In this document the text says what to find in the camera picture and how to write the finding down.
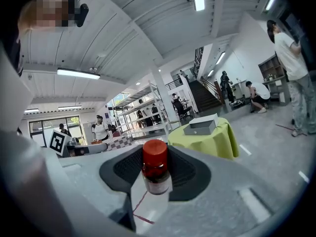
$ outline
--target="red bottle cap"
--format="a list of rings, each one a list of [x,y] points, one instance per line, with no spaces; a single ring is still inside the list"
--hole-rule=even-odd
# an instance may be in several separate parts
[[[144,164],[149,166],[167,164],[167,151],[167,145],[163,141],[147,141],[143,146]]]

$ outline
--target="wooden cabinet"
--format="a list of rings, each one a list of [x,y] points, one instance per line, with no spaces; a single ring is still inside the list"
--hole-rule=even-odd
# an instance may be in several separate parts
[[[274,79],[284,75],[284,70],[275,55],[258,66],[264,79],[269,75],[273,75]]]

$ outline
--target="black shorts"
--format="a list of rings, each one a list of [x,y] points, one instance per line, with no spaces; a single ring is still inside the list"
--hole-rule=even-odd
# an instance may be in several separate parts
[[[252,101],[255,102],[255,103],[259,103],[259,104],[264,104],[264,103],[267,103],[269,101],[270,98],[268,99],[263,99],[261,96],[255,96]]]

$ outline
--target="white column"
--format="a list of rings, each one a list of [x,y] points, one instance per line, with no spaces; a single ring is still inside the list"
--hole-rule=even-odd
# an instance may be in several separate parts
[[[169,121],[178,120],[178,117],[177,117],[177,115],[173,109],[172,103],[171,103],[171,97],[168,95],[168,91],[164,85],[164,82],[162,80],[162,77],[161,77],[161,74],[160,74],[158,68],[155,66],[152,66],[151,71],[152,71],[154,79],[156,81],[157,88],[159,90],[159,93],[160,93],[161,99],[163,101],[164,108],[167,112]],[[179,123],[172,124],[171,126],[172,126],[172,129],[175,129],[179,126]]]

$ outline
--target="black rubber pad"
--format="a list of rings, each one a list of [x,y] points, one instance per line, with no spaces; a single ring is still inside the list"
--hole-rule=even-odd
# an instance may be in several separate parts
[[[198,196],[209,184],[211,172],[200,160],[195,159],[173,146],[168,146],[168,170],[172,179],[173,191],[169,201],[187,201]],[[115,191],[130,196],[139,172],[143,167],[142,145],[103,163],[100,177]]]

